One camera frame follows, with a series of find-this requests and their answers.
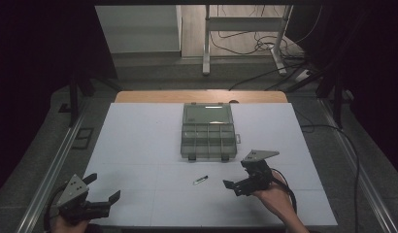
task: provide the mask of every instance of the white table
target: white table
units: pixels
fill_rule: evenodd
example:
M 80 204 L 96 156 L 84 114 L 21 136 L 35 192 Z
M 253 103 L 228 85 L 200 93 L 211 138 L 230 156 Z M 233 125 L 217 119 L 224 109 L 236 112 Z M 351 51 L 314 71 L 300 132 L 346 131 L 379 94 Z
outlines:
M 262 227 L 281 221 L 253 196 L 237 197 L 222 180 L 248 174 L 240 161 L 250 150 L 278 150 L 267 159 L 294 191 L 306 225 L 336 225 L 291 104 L 233 104 L 241 135 L 227 163 L 181 157 L 183 104 L 114 103 L 109 109 L 85 176 L 98 174 L 87 200 L 104 201 L 117 190 L 110 216 L 93 222 L 111 226 Z M 193 181 L 209 178 L 197 185 Z

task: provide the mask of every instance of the human hand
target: human hand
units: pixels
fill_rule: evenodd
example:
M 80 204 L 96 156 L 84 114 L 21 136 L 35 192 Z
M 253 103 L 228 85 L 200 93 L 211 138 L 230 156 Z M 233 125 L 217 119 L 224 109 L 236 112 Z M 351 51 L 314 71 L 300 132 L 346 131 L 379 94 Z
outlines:
M 67 222 L 62 216 L 58 216 L 56 222 L 53 225 L 51 230 L 52 233 L 83 233 L 87 225 L 89 224 L 88 220 L 80 221 L 76 225 L 72 225 Z
M 286 183 L 278 172 L 272 171 L 272 174 L 282 183 Z M 309 232 L 293 210 L 289 194 L 277 183 L 272 182 L 268 189 L 255 191 L 253 195 L 259 198 L 270 212 L 280 218 L 290 232 Z
M 278 172 L 272 171 L 272 175 L 286 183 Z M 263 205 L 280 219 L 284 214 L 294 212 L 288 193 L 277 183 L 272 182 L 266 190 L 255 191 L 253 196 L 259 198 Z

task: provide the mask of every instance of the metal stand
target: metal stand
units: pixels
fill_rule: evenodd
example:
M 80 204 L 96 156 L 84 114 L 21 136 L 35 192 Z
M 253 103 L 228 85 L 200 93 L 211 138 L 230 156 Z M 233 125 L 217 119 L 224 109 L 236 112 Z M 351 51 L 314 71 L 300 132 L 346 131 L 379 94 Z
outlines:
M 280 53 L 280 44 L 289 19 L 291 6 L 286 6 L 282 17 L 210 17 L 210 6 L 206 5 L 205 45 L 203 49 L 203 75 L 211 73 L 209 36 L 211 31 L 267 31 L 278 32 L 271 48 L 276 66 L 282 76 L 286 75 Z

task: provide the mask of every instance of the clear plastic organizer box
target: clear plastic organizer box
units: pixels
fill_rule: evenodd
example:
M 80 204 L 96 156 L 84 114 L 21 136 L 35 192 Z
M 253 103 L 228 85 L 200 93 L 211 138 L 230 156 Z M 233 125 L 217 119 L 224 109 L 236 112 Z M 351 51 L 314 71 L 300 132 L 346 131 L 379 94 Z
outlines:
M 181 154 L 183 158 L 229 160 L 237 153 L 229 104 L 185 104 Z

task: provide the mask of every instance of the pen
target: pen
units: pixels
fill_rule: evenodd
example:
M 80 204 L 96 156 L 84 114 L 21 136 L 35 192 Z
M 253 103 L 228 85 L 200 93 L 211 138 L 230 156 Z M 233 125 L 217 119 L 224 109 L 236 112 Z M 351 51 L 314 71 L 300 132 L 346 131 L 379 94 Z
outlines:
M 203 177 L 203 178 L 199 178 L 198 180 L 196 180 L 196 181 L 193 182 L 193 185 L 197 185 L 197 184 L 199 184 L 199 183 L 202 183 L 202 182 L 204 182 L 207 178 L 208 178 L 208 176 L 205 176 L 205 177 Z

